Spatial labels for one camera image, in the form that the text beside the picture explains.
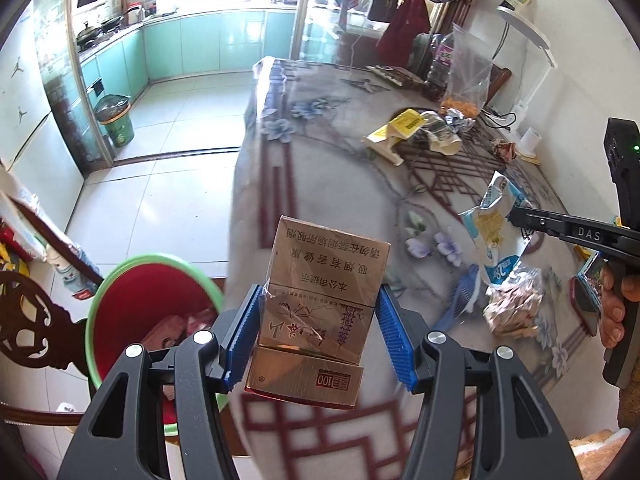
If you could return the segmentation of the black hanging shoulder bag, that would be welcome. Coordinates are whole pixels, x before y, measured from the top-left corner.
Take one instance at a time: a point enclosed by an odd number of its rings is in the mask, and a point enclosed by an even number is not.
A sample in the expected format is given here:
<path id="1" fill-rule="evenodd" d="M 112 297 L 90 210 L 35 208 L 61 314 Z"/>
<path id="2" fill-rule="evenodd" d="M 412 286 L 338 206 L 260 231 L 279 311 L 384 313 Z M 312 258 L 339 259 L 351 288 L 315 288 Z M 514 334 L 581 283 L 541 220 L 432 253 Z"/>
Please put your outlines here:
<path id="1" fill-rule="evenodd" d="M 397 12 L 400 0 L 372 0 L 367 19 L 371 22 L 390 23 Z"/>

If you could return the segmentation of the person's right hand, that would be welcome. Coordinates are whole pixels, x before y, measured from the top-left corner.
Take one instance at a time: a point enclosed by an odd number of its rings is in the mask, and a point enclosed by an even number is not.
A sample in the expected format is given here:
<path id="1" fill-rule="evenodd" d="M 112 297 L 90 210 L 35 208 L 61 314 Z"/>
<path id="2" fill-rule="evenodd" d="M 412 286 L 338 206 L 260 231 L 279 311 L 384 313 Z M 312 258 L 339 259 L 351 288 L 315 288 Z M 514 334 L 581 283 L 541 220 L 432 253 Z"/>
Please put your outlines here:
<path id="1" fill-rule="evenodd" d="M 614 275 L 608 266 L 601 271 L 601 306 L 600 338 L 607 349 L 612 349 L 624 336 L 623 319 L 626 308 L 623 300 L 614 292 Z M 622 281 L 623 296 L 631 301 L 639 301 L 640 280 L 638 276 L 626 276 Z"/>

